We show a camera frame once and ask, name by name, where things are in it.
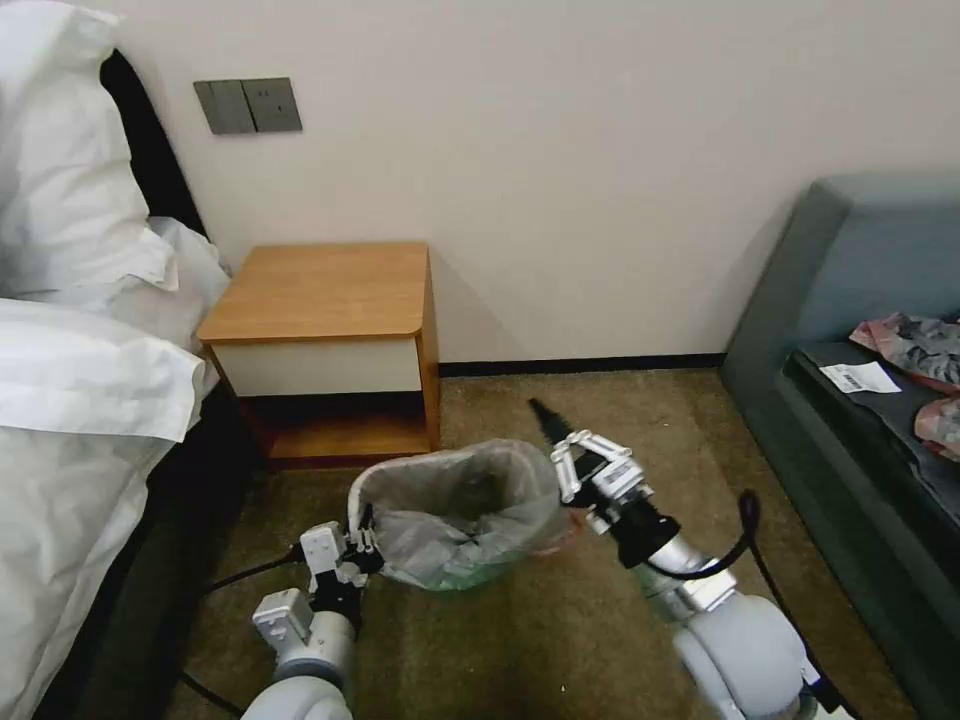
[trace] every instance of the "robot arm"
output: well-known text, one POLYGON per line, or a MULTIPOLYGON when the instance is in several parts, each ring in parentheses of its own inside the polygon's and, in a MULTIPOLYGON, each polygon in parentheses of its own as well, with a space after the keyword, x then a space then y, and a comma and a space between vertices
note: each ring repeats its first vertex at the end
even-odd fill
POLYGON ((620 562, 654 610, 678 626, 674 648, 719 717, 769 717, 794 708, 802 718, 851 717, 829 700, 832 713, 818 702, 814 689, 823 683, 783 613, 737 592, 727 566, 743 547, 721 561, 695 550, 679 523, 650 501, 653 490, 629 448, 588 430, 573 432, 538 401, 530 404, 554 444, 561 500, 587 508, 593 530, 613 536, 620 562))
POLYGON ((253 624, 277 654, 273 684, 244 720, 351 720, 343 684, 360 630, 367 573, 337 522, 310 528, 300 545, 312 576, 312 600, 298 588, 267 595, 253 624))

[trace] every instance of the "wooden nightstand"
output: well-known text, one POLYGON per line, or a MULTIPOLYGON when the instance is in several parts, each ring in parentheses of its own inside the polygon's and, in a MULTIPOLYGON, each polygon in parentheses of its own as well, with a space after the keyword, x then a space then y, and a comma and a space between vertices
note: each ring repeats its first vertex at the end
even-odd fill
POLYGON ((197 335, 271 464, 439 445, 426 243, 257 247, 197 335))

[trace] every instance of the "receipt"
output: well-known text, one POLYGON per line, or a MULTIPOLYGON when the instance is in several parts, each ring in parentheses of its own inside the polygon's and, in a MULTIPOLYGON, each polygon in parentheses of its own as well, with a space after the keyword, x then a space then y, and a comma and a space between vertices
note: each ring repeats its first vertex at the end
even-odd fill
POLYGON ((900 388, 878 362, 865 365, 827 365, 820 368, 820 372, 830 378, 842 393, 900 392, 900 388))

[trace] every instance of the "open shelf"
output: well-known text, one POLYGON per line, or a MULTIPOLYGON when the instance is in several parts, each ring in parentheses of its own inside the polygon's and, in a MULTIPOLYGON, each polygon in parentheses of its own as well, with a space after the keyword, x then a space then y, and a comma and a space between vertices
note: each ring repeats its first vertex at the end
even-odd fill
POLYGON ((272 464, 342 464, 430 452, 419 392, 241 398, 272 464))

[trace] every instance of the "electrical outlet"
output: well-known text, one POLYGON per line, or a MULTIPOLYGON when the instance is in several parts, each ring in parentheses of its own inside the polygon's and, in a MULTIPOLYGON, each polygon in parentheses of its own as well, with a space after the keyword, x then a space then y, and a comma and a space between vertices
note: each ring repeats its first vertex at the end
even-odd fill
POLYGON ((241 84, 257 132, 303 130, 290 78, 242 80, 241 84))
POLYGON ((201 80, 195 82, 193 88, 214 135, 242 135, 257 131, 239 80, 201 80))

